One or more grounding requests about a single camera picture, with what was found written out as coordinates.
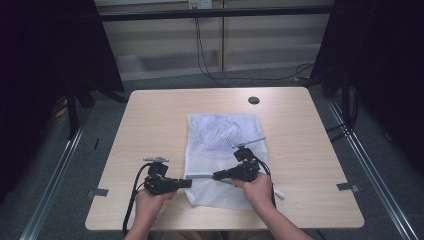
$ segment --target white cloth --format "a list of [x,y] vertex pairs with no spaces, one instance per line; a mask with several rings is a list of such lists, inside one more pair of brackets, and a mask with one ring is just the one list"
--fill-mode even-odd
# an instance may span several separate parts
[[[255,114],[192,114],[188,116],[188,142],[185,153],[185,175],[209,175],[235,167],[237,148],[232,147],[263,137],[259,118]],[[246,145],[260,160],[268,164],[264,141]],[[243,191],[231,184],[213,179],[193,179],[192,187],[185,189],[192,205],[208,207],[251,209]]]

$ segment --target carpeted floor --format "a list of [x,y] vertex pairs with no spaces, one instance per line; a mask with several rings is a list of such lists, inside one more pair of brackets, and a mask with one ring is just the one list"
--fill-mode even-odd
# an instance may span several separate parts
[[[218,84],[197,74],[130,81],[124,82],[124,85],[126,96],[136,89],[298,86],[299,82],[291,77],[283,80],[250,79],[275,79],[295,73],[296,68],[262,69],[213,73],[216,78],[245,78],[215,79]],[[300,75],[307,76],[308,71]],[[324,126],[337,126],[328,100],[321,94],[321,86],[312,86],[309,91]],[[126,107],[126,104],[97,93],[93,95],[97,99],[95,106],[89,110],[78,110],[81,116],[87,113],[86,125],[38,239],[122,239],[120,231],[95,232],[84,226],[92,201],[86,193],[97,188]],[[339,101],[340,96],[336,95],[335,99]],[[424,236],[424,177],[409,165],[401,149],[386,140],[384,127],[361,103],[354,130],[415,232]],[[61,118],[52,117],[46,125],[42,147],[32,165],[0,207],[0,239],[18,239],[21,236],[67,144],[68,131],[66,114]],[[329,132],[329,138],[339,132],[338,129]],[[362,189],[355,193],[355,198],[365,225],[360,229],[320,230],[325,239],[402,239],[348,141],[341,138],[333,143],[333,147],[348,181]],[[314,230],[307,230],[307,233],[314,239],[321,239]]]

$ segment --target table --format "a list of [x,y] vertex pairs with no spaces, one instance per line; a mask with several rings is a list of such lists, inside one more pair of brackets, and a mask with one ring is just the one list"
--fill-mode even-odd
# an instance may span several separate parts
[[[250,104],[249,97],[259,98]],[[364,219],[314,103],[305,88],[139,90],[131,94],[86,219],[89,230],[120,230],[143,158],[170,159],[167,177],[182,178],[192,113],[255,113],[266,137],[274,186],[286,199],[277,208],[304,229],[359,228]],[[131,215],[128,228],[134,220]],[[184,190],[166,201],[152,230],[265,229],[250,210],[193,207]]]

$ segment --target wall socket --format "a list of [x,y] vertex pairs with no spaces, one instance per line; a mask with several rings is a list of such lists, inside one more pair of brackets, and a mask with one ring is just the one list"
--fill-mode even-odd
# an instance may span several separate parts
[[212,0],[188,0],[189,9],[212,9]]

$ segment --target person's right hand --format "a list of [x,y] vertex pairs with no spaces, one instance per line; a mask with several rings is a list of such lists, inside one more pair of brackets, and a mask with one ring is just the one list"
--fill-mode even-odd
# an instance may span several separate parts
[[244,196],[250,202],[253,209],[257,210],[259,206],[272,205],[272,182],[268,175],[259,172],[256,179],[252,182],[245,182],[238,179],[231,179],[231,181],[236,187],[243,189]]

